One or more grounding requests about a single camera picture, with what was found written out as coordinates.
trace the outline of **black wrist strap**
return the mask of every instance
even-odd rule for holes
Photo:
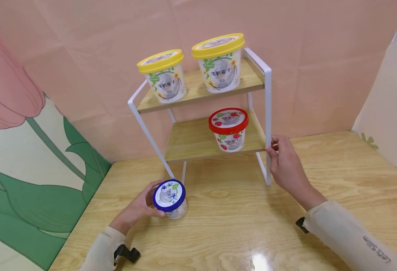
[[[119,262],[119,257],[125,257],[125,259],[129,260],[130,262],[136,263],[140,256],[141,254],[135,248],[131,249],[130,251],[125,245],[120,245],[114,254],[115,266]]]
[[[305,233],[305,234],[307,234],[307,233],[309,233],[309,231],[306,229],[306,228],[304,228],[304,220],[305,220],[306,218],[305,217],[301,217],[300,219],[298,219],[298,220],[296,220],[296,222],[295,222],[295,224]]]

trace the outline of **pink flower painting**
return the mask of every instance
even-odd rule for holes
[[[0,129],[20,126],[44,105],[44,93],[0,41]]]

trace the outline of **pink wall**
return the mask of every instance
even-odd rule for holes
[[[127,106],[144,80],[135,64],[243,32],[273,69],[273,132],[291,137],[349,130],[397,29],[397,0],[0,0],[0,38],[61,112],[111,161],[154,156]],[[253,95],[264,119],[262,91]],[[179,120],[246,96],[177,108]],[[164,148],[166,111],[144,116]]]

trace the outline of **white sleeve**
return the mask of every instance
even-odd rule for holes
[[[113,271],[116,269],[114,254],[120,245],[125,244],[125,235],[107,227],[96,237],[90,247],[80,271]]]
[[[309,210],[303,226],[354,271],[397,271],[397,254],[333,200]]]

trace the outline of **yellow lid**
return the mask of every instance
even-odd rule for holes
[[[158,72],[179,64],[183,59],[182,50],[170,50],[150,56],[137,63],[141,73]]]
[[[222,35],[194,45],[192,56],[195,59],[210,59],[234,52],[244,46],[244,43],[244,34],[242,33]]]

